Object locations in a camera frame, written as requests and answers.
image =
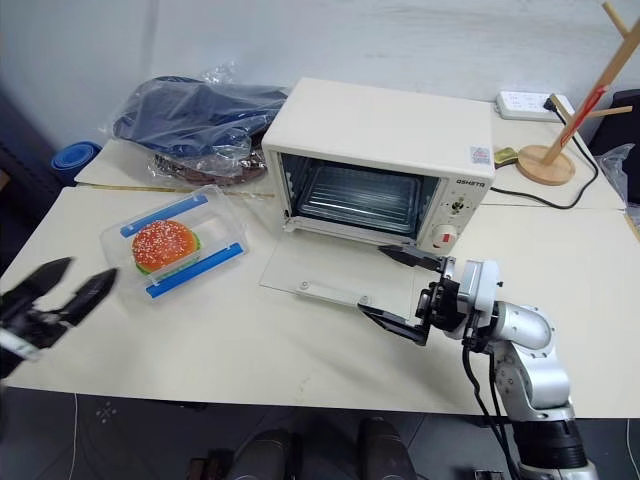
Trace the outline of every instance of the gray floor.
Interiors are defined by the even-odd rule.
[[[409,447],[416,470],[435,479],[464,479],[474,469],[505,470],[488,429],[469,418],[401,412],[175,404],[78,396],[77,463],[73,478],[183,479],[190,458],[208,450],[238,450],[258,432],[284,427],[302,434],[325,422],[354,440],[360,420],[384,416]],[[2,394],[2,480],[66,479],[72,457],[74,400],[70,394],[8,388]],[[625,421],[581,421],[600,478],[636,478],[625,441]],[[640,458],[640,420],[631,444]]]

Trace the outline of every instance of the toy hamburger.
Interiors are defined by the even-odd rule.
[[[200,240],[180,222],[158,220],[137,233],[131,250],[138,269],[148,275],[200,250]]]

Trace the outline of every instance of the plastic food container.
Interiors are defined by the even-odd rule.
[[[200,249],[160,270],[142,273],[131,250],[136,234],[158,220],[174,220],[198,236]],[[109,265],[120,270],[123,293],[156,298],[247,251],[244,229],[229,200],[213,185],[108,228],[100,241]]]

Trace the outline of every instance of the oven control knob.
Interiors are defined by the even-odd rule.
[[[444,248],[451,246],[458,238],[458,231],[453,225],[438,225],[433,229],[431,235],[433,246],[436,248]]]

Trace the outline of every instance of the wooden stand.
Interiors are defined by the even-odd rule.
[[[620,35],[624,38],[624,41],[604,69],[604,72],[602,72],[602,75],[600,75],[600,78],[596,81],[587,98],[582,102],[578,113],[573,116],[569,115],[558,99],[555,98],[555,95],[551,96],[551,100],[558,109],[558,112],[567,122],[566,126],[562,129],[562,132],[551,147],[529,145],[518,153],[518,170],[534,182],[544,185],[562,185],[571,180],[575,174],[575,166],[573,162],[561,152],[585,119],[631,111],[630,108],[593,111],[609,88],[611,82],[613,82],[618,73],[620,73],[624,64],[640,44],[640,18],[636,20],[633,28],[628,30],[608,2],[603,4],[603,8],[618,29],[618,32],[620,32]]]

